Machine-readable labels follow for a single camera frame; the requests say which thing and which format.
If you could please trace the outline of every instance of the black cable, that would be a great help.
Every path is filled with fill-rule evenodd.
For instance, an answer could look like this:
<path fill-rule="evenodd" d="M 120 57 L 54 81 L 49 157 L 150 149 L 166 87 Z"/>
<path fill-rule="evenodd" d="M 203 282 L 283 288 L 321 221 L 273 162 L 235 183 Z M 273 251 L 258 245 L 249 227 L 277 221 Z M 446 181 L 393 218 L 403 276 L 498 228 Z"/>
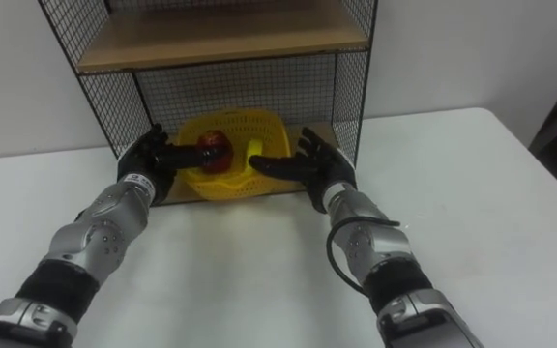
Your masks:
<path fill-rule="evenodd" d="M 333 229 L 330 231 L 328 237 L 326 238 L 326 256 L 328 257 L 328 262 L 330 262 L 330 266 L 333 268 L 333 271 L 335 271 L 337 276 L 341 278 L 347 285 L 349 285 L 349 287 L 368 297 L 368 295 L 365 293 L 365 290 L 363 290 L 363 287 L 358 285 L 354 280 L 350 279 L 349 276 L 347 276 L 341 270 L 341 268 L 337 264 L 337 260 L 335 260 L 335 255 L 333 253 L 333 240 L 335 239 L 335 235 L 338 233 L 341 227 L 352 222 L 372 222 L 390 227 L 399 227 L 401 224 L 398 221 L 390 221 L 378 217 L 350 217 L 342 220 L 341 222 L 333 226 Z"/>

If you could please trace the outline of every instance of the black metal frame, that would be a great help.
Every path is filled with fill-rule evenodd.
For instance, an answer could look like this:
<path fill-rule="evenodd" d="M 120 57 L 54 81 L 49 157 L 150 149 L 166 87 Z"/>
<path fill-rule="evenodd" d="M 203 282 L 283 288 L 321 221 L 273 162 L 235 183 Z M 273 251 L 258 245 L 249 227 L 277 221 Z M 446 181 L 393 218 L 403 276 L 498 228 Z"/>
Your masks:
<path fill-rule="evenodd" d="M 102 72 L 75 66 L 114 11 L 268 1 L 282 0 L 38 0 L 115 156 L 155 122 L 176 131 L 204 112 L 256 106 L 286 124 L 330 122 L 356 161 L 378 0 L 340 0 L 367 35 L 366 49 Z"/>

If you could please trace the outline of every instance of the white table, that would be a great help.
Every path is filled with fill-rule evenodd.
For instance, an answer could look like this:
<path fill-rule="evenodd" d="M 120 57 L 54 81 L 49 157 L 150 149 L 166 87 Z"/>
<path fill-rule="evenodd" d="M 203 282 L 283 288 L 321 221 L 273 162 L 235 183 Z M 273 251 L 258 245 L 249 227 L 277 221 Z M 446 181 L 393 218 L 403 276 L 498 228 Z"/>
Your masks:
<path fill-rule="evenodd" d="M 358 180 L 488 347 L 557 347 L 557 182 L 482 109 L 366 120 Z M 0 159 L 0 301 L 115 176 L 108 149 Z M 75 347 L 382 347 L 304 194 L 152 210 Z"/>

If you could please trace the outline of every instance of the black glove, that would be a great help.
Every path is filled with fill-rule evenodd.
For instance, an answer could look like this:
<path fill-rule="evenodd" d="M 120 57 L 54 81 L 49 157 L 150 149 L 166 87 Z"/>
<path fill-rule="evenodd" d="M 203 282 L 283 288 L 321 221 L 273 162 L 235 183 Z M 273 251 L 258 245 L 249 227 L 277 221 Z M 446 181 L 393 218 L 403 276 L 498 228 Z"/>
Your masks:
<path fill-rule="evenodd" d="M 161 203 L 169 194 L 177 169 L 207 165 L 224 156 L 224 147 L 199 148 L 192 145 L 167 144 L 169 136 L 160 124 L 141 135 L 117 162 L 117 180 L 127 174 L 140 174 L 152 181 L 156 190 L 153 204 Z"/>
<path fill-rule="evenodd" d="M 302 129 L 299 151 L 293 158 L 252 156 L 249 164 L 263 175 L 301 182 L 316 211 L 327 213 L 322 199 L 332 184 L 345 182 L 356 188 L 354 167 L 345 155 L 308 128 Z"/>

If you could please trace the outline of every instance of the red apple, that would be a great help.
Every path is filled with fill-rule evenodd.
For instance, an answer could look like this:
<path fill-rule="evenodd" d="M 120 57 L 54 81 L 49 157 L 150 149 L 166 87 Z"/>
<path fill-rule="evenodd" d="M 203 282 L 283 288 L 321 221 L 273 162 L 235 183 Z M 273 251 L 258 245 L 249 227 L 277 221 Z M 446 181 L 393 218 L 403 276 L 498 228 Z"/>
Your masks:
<path fill-rule="evenodd" d="M 220 130 L 208 130 L 197 139 L 197 148 L 210 146 L 224 146 L 228 150 L 219 159 L 212 160 L 207 165 L 201 167 L 206 174 L 224 173 L 231 167 L 233 161 L 233 146 L 227 136 Z"/>

